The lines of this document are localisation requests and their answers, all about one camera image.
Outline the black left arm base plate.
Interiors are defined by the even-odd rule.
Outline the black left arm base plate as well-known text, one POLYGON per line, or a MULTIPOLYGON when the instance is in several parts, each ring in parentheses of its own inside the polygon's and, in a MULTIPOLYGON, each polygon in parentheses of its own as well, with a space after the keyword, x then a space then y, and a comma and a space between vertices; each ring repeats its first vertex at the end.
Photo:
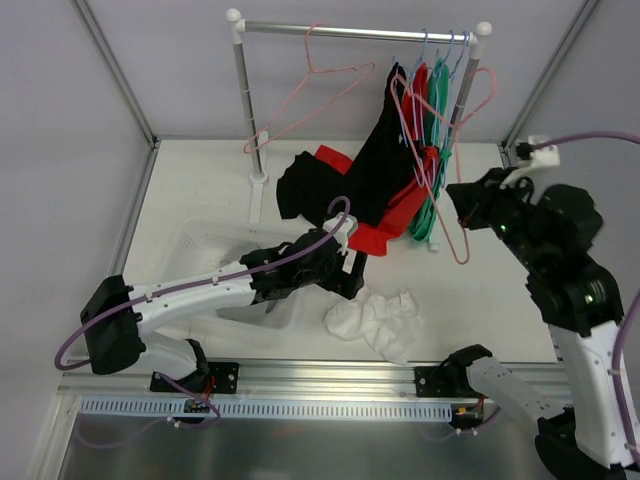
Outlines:
POLYGON ((240 365, 237 362, 207 362, 176 365, 163 361, 152 373, 149 390, 157 393, 178 393, 179 389, 195 393, 235 394, 240 365))

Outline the white tank top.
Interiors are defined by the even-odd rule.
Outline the white tank top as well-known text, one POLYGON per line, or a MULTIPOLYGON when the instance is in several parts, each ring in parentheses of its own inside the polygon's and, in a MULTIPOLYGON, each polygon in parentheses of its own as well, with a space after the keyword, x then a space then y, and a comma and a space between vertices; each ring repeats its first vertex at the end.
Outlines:
POLYGON ((409 291, 384 297, 365 285, 354 299, 338 301, 323 323, 331 336, 343 342, 364 340, 383 360, 405 365, 423 318, 409 291))

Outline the grey tank top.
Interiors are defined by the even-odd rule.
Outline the grey tank top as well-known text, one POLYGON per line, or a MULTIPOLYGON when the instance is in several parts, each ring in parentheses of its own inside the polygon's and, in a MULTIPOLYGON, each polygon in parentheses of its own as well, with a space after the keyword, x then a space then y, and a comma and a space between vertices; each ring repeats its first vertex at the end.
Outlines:
POLYGON ((219 266, 226 266, 234 261, 238 261, 242 256, 249 254, 260 248, 255 243, 240 243, 230 248, 220 259, 219 266))

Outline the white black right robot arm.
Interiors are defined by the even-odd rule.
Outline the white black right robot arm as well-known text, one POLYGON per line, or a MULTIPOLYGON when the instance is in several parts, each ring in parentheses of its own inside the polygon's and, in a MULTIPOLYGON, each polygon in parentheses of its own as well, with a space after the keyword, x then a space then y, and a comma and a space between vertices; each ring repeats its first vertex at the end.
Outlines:
POLYGON ((450 354, 439 373, 456 395, 491 400, 526 428, 558 479, 622 479, 639 467, 639 420, 622 376, 631 316, 613 275, 590 256, 603 220, 589 193, 493 168, 447 193, 464 230, 495 233, 527 273, 526 289, 564 364, 571 401, 549 399, 485 347, 450 354))

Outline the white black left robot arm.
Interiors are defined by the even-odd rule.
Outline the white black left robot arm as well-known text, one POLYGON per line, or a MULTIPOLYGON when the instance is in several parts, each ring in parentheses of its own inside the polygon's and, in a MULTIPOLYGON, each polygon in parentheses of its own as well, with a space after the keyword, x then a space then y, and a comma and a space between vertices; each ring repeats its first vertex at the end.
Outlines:
POLYGON ((215 377, 203 347, 195 339, 167 337, 160 328, 190 316, 284 300, 311 285, 352 300, 364 285, 368 256, 356 253, 346 271, 347 253, 339 235, 313 228, 293 242, 253 250, 192 279, 132 286, 120 275, 110 276, 80 314, 91 371, 106 376, 139 367, 151 372, 154 392, 201 393, 215 377))

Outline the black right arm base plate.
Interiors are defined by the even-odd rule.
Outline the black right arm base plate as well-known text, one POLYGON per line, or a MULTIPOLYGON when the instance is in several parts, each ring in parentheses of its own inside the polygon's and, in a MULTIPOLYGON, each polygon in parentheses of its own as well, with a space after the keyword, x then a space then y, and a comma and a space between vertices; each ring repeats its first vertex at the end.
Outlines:
POLYGON ((470 394, 466 377, 451 366, 417 366, 413 369, 418 398, 466 397, 470 394))

